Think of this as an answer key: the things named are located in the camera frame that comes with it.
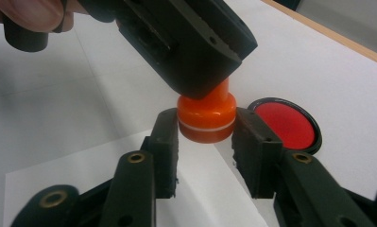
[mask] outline red circle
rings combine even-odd
[[[256,107],[255,112],[283,140],[285,148],[305,149],[313,145],[315,131],[298,110],[282,103],[268,102]]]

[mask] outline orange knob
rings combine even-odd
[[[177,108],[180,131],[192,141],[215,143],[232,133],[236,102],[228,79],[200,100],[180,96]]]

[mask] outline round ink pad case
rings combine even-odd
[[[299,105],[277,97],[252,102],[248,109],[257,113],[289,150],[315,154],[321,147],[316,120]]]

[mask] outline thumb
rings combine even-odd
[[[63,17],[60,0],[0,0],[0,10],[28,30],[49,32]]]

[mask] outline fingernail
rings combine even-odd
[[[56,27],[62,18],[59,1],[52,0],[11,0],[20,19],[39,30]]]

